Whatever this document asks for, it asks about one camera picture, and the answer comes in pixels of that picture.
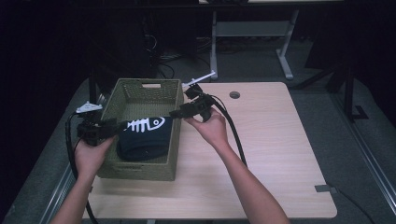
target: person's right hand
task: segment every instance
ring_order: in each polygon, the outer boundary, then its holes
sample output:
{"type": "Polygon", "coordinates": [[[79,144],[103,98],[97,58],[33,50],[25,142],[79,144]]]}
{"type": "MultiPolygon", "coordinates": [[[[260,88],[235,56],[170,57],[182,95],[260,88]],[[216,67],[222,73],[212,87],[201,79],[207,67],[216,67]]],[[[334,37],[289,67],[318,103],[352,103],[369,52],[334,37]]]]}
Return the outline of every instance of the person's right hand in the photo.
{"type": "Polygon", "coordinates": [[[214,149],[228,145],[225,118],[214,108],[210,109],[211,117],[207,122],[201,122],[195,118],[186,120],[192,125],[214,149]]]}

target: green wicker basket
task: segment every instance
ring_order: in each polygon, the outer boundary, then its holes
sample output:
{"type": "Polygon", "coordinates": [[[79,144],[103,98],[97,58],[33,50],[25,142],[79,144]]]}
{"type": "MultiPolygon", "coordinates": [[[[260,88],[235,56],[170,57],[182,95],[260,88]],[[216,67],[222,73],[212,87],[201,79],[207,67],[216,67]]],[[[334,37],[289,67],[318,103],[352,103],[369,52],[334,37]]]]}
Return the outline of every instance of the green wicker basket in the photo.
{"type": "MultiPolygon", "coordinates": [[[[107,103],[102,119],[117,121],[166,117],[183,104],[180,80],[121,78],[107,103]]],[[[148,161],[122,161],[116,152],[118,138],[98,172],[102,178],[171,181],[176,178],[180,119],[174,119],[168,154],[148,161]]]]}

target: white antenna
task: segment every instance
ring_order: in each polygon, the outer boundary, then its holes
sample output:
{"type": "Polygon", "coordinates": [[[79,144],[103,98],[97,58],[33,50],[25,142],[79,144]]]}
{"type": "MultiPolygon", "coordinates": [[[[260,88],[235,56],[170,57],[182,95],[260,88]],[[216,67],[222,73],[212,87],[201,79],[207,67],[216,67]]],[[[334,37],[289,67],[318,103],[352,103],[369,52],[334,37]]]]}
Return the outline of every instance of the white antenna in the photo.
{"type": "Polygon", "coordinates": [[[197,82],[199,82],[199,81],[201,81],[201,80],[204,80],[204,79],[207,78],[207,77],[211,77],[211,76],[213,76],[213,75],[215,75],[215,74],[216,74],[216,72],[212,70],[212,73],[207,74],[206,76],[203,76],[203,77],[198,77],[197,79],[194,79],[194,78],[193,78],[191,82],[189,82],[189,83],[182,83],[181,86],[182,86],[182,87],[190,86],[190,85],[192,85],[192,84],[194,84],[194,83],[197,83],[197,82]]]}

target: desk leg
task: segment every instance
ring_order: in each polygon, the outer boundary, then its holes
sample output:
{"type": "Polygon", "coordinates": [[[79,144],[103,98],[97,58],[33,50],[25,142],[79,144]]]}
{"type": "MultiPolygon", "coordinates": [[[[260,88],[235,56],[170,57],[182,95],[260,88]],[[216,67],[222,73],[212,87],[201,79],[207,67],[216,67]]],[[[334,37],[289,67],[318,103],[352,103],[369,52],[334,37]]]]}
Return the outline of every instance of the desk leg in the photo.
{"type": "Polygon", "coordinates": [[[298,12],[299,10],[294,10],[291,16],[290,23],[288,26],[288,31],[285,34],[285,43],[283,44],[282,49],[276,50],[277,58],[280,61],[280,65],[282,66],[283,73],[285,74],[286,79],[293,79],[293,74],[291,73],[288,61],[286,60],[285,56],[286,56],[286,50],[288,49],[289,46],[291,35],[293,34],[294,25],[297,21],[298,12]]]}
{"type": "Polygon", "coordinates": [[[213,23],[212,23],[212,50],[210,51],[210,71],[214,71],[216,74],[211,79],[218,79],[218,60],[216,58],[216,11],[213,12],[213,23]]]}

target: black cloth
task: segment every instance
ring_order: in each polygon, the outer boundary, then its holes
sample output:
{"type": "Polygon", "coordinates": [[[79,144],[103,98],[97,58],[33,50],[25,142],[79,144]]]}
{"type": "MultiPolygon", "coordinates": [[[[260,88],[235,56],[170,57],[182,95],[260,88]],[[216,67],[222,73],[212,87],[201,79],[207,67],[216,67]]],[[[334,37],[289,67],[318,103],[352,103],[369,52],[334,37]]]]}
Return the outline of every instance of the black cloth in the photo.
{"type": "Polygon", "coordinates": [[[146,161],[168,152],[173,120],[170,117],[128,121],[119,133],[117,154],[125,161],[146,161]]]}

